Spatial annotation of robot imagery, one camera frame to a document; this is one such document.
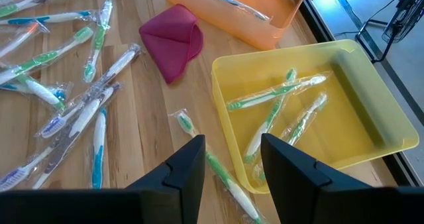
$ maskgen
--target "yellow plastic bin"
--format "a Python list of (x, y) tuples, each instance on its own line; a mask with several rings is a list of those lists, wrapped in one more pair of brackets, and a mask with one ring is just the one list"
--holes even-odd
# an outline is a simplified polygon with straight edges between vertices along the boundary
[(250, 192), (269, 192), (266, 184), (259, 186), (251, 178), (252, 170), (245, 169), (242, 155), (275, 100), (232, 112), (226, 104), (281, 84), (290, 68), (297, 69), (299, 78), (326, 71), (332, 75), (324, 83), (289, 97), (271, 130), (273, 135), (279, 137), (325, 91), (327, 105), (296, 148), (341, 169), (418, 144), (417, 131), (362, 48), (352, 40), (221, 57), (213, 63), (213, 95), (237, 178)]
[(273, 49), (303, 0), (237, 0), (272, 18), (266, 22), (223, 0), (169, 0), (263, 50)]

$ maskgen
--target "orange plastic bin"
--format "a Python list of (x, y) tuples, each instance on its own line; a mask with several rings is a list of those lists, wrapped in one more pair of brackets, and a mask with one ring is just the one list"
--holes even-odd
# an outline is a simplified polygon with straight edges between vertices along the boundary
[(237, 0), (268, 17), (263, 21), (223, 0), (169, 0), (199, 18), (263, 50), (275, 48), (303, 0)]

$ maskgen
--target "floor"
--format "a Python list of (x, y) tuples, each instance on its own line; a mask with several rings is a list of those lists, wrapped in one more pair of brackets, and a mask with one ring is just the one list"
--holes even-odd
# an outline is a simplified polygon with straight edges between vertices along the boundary
[[(361, 24), (387, 5), (391, 0), (345, 1), (347, 5), (343, 3), (343, 0), (314, 0), (315, 6), (337, 40), (346, 38), (354, 39), (356, 34), (354, 32), (358, 31)], [(373, 19), (389, 21), (396, 11), (397, 3), (398, 0), (394, 0), (392, 4), (375, 15)], [(383, 27), (367, 27), (372, 40), (381, 51), (383, 51), (387, 45), (382, 39), (383, 29)], [(415, 28), (402, 41), (392, 46), (388, 53), (387, 61), (384, 64), (376, 64), (376, 69), (379, 71), (386, 85), (397, 99), (397, 102), (401, 105), (402, 109), (417, 129), (420, 137), (424, 135), (422, 120), (422, 110), (424, 109), (424, 93), (422, 92), (422, 87), (424, 85), (424, 80), (421, 79), (422, 74), (424, 74), (424, 66), (422, 63), (424, 53), (420, 52), (424, 43), (423, 29), (424, 19), (420, 20)], [(415, 113), (385, 71), (384, 66), (391, 66), (405, 88), (410, 92), (413, 100), (415, 100), (417, 104), (414, 110)], [(417, 148), (405, 151), (405, 155), (408, 157), (409, 162), (421, 180), (424, 180), (424, 148), (419, 145)]]

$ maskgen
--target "wooden tabletop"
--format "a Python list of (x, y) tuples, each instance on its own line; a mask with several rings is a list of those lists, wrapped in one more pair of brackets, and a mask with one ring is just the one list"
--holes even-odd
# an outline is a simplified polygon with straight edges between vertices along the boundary
[[(104, 0), (49, 0), (45, 5), (23, 11), (14, 17), (98, 9), (103, 2)], [(138, 34), (140, 25), (172, 5), (166, 0), (113, 0), (113, 6), (111, 29), (101, 53), (97, 78), (130, 43), (142, 44)], [(49, 26), (50, 34), (38, 35), (3, 62), (24, 62), (25, 59), (56, 48), (86, 24), (84, 21), (74, 21)], [(197, 129), (206, 135), (207, 142), (223, 164), (234, 173), (213, 101), (211, 65), (220, 56), (254, 52), (256, 49), (202, 20), (199, 21), (199, 26), (204, 33), (203, 50), (188, 64), (183, 78), (177, 84), (165, 83), (148, 54), (139, 56), (115, 78), (116, 82), (125, 83), (125, 88), (108, 107), (104, 188), (126, 187), (183, 146), (190, 137), (169, 114), (184, 108)], [(308, 25), (301, 14), (297, 13), (278, 47), (315, 42)], [(87, 89), (81, 80), (81, 74), (88, 52), (89, 42), (86, 42), (51, 67), (32, 75), (44, 84), (74, 82), (74, 97)], [(0, 91), (0, 176), (16, 166), (24, 165), (27, 159), (48, 145), (48, 140), (36, 139), (33, 135), (51, 115), (52, 110), (47, 109), (46, 104), (36, 97)], [(93, 123), (43, 188), (89, 188), (92, 138)], [(347, 168), (343, 172), (373, 186), (395, 185), (381, 159)], [(37, 174), (35, 172), (18, 188), (31, 187)], [(251, 195), (251, 198), (270, 223), (279, 223), (270, 195)], [(243, 223), (245, 218), (242, 209), (225, 191), (220, 179), (208, 169), (199, 223)]]

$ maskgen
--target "pink cloth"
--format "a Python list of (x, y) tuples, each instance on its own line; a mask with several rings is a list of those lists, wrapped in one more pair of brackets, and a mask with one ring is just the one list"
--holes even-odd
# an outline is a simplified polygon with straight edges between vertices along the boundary
[(183, 5), (174, 5), (138, 30), (167, 84), (178, 79), (203, 47), (197, 18)]

